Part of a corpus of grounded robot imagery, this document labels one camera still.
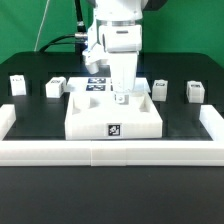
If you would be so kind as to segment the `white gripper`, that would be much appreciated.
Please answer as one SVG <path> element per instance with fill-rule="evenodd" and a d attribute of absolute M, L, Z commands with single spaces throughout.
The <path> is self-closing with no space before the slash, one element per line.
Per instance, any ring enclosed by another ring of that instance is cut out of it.
<path fill-rule="evenodd" d="M 135 85 L 137 61 L 142 49 L 142 27 L 106 26 L 99 27 L 99 41 L 108 56 L 115 102 L 127 104 Z"/>

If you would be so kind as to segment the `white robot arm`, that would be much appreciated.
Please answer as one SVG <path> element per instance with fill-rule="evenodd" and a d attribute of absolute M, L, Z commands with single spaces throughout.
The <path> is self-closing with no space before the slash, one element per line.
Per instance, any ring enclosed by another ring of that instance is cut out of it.
<path fill-rule="evenodd" d="M 168 0 L 89 0 L 93 23 L 88 29 L 88 47 L 83 52 L 90 74 L 108 65 L 115 101 L 126 102 L 134 89 L 137 61 L 142 49 L 143 11 L 157 11 Z"/>

